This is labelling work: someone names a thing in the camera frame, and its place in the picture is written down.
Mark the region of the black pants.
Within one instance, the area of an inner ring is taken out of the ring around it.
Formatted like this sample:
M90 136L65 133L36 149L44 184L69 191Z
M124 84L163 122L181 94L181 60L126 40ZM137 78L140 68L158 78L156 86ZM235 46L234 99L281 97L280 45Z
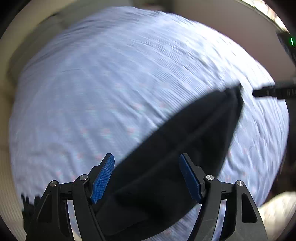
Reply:
M207 174L219 174L243 107L241 87L214 91L172 116L112 172L95 205L108 240L145 240L183 218L195 205L180 170L188 154Z

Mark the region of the blue floral bed sheet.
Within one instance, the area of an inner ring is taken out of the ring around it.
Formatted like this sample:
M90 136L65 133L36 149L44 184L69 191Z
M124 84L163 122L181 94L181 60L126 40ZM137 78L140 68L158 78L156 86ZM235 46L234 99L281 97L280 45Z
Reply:
M259 209L280 170L289 116L284 99L253 97L253 90L275 82L242 47L196 21L126 6L59 33L23 68L10 119L11 167L26 236L51 181L73 182L106 154L114 156L115 169L187 105L237 85L242 111L213 176L243 181ZM189 240L201 207L197 202L146 240Z

